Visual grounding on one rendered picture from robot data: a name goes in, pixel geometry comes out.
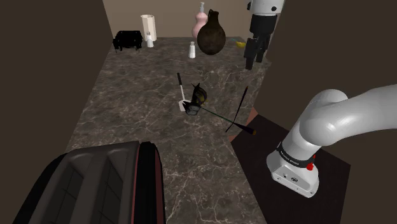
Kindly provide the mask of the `tall white container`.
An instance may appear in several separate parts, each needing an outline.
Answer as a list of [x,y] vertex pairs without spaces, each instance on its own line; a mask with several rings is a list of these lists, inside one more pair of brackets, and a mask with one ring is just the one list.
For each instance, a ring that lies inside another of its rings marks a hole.
[[157,40],[157,32],[155,26],[155,17],[153,15],[141,15],[143,23],[143,33],[144,39],[147,37],[147,33],[150,33],[151,39],[153,41]]

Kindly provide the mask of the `thin green stick with dark tip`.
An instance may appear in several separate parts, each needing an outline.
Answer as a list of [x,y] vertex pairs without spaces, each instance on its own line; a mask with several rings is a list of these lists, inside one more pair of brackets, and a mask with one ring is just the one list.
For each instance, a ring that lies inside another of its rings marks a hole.
[[203,110],[206,110],[206,111],[210,112],[210,113],[213,114],[213,115],[216,115],[217,117],[219,117],[219,118],[221,118],[221,119],[224,119],[224,120],[228,121],[228,122],[231,123],[232,125],[237,126],[238,128],[244,130],[245,132],[247,132],[247,133],[249,133],[249,134],[251,134],[251,135],[255,135],[255,134],[256,134],[256,131],[255,131],[254,129],[252,129],[252,128],[249,128],[249,127],[247,127],[247,126],[244,126],[244,125],[235,123],[235,122],[233,122],[233,121],[231,121],[231,120],[229,120],[229,119],[227,119],[227,118],[224,118],[224,117],[222,117],[222,116],[220,116],[220,115],[218,115],[218,114],[216,114],[216,113],[213,113],[212,111],[209,111],[208,109],[205,109],[205,108],[203,108],[203,107],[201,107],[201,108],[202,108]]

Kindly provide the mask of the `dark brown vase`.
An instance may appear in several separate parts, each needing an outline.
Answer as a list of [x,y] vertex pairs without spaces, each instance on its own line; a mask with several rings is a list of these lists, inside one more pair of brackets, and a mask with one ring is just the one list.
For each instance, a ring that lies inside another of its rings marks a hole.
[[226,34],[219,23],[219,12],[209,10],[206,24],[199,30],[197,44],[206,55],[219,53],[226,43]]

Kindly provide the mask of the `pink soap dispenser bottle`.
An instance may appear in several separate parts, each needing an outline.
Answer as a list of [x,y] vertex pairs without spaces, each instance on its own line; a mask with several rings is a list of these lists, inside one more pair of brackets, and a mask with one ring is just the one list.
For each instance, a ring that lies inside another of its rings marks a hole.
[[200,3],[200,10],[195,15],[196,24],[192,28],[192,36],[197,38],[200,29],[207,23],[207,14],[204,12],[205,2]]

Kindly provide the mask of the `dark robot stand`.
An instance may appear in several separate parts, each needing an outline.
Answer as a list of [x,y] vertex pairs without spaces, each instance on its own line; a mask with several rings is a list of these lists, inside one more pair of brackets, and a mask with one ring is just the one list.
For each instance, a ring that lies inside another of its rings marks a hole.
[[242,131],[231,144],[267,224],[340,224],[351,165],[327,151],[317,151],[319,190],[306,198],[274,181],[266,165],[268,154],[288,131],[254,108],[247,126],[256,134]]

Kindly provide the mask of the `black toaster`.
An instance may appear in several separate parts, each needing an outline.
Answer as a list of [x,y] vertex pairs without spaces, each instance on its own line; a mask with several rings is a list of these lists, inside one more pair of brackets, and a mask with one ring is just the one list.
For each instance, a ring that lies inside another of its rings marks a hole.
[[113,46],[116,51],[124,48],[142,48],[143,37],[140,31],[118,31],[113,39]]

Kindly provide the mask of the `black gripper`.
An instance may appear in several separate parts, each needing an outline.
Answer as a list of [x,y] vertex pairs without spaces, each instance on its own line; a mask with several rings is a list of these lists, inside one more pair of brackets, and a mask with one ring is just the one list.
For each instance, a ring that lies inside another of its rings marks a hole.
[[[269,40],[275,30],[275,25],[277,22],[277,15],[271,16],[261,16],[252,15],[251,25],[249,31],[253,34],[251,38],[247,39],[247,43],[244,50],[244,58],[246,59],[247,70],[252,70],[254,58],[256,57],[256,62],[261,63],[263,56],[268,49]],[[256,54],[256,38],[265,35],[262,44]]]

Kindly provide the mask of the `thin black stick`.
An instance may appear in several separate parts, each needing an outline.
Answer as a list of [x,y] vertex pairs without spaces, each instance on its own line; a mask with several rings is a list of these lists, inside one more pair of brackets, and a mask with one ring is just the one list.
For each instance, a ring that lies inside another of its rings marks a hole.
[[235,125],[235,126],[237,126],[238,128],[240,128],[240,129],[242,129],[242,130],[244,130],[244,131],[246,131],[246,132],[250,132],[250,128],[247,128],[246,126],[241,125],[241,124],[235,122],[235,120],[236,120],[236,118],[237,118],[237,115],[238,115],[238,113],[239,113],[240,107],[242,106],[243,100],[244,100],[244,98],[245,98],[245,96],[246,96],[247,90],[248,90],[248,86],[246,86],[245,89],[244,89],[244,93],[243,93],[242,98],[241,98],[241,100],[240,100],[239,107],[237,108],[237,112],[236,112],[236,114],[235,114],[235,118],[233,119],[232,124],[226,129],[225,132],[228,132],[228,130],[232,127],[232,125]]

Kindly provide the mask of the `dark yellow and grey figure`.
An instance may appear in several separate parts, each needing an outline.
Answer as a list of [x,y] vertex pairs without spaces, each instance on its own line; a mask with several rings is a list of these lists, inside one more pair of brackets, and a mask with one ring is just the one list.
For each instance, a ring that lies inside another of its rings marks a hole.
[[195,116],[199,112],[201,105],[207,100],[207,92],[200,87],[200,84],[193,86],[193,94],[190,102],[184,101],[182,103],[185,113],[190,116]]

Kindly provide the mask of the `large dark grey appliance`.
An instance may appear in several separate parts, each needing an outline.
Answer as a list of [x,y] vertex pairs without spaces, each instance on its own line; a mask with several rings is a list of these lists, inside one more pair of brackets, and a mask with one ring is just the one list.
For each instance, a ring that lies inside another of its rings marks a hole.
[[12,224],[166,224],[157,147],[131,141],[58,156]]

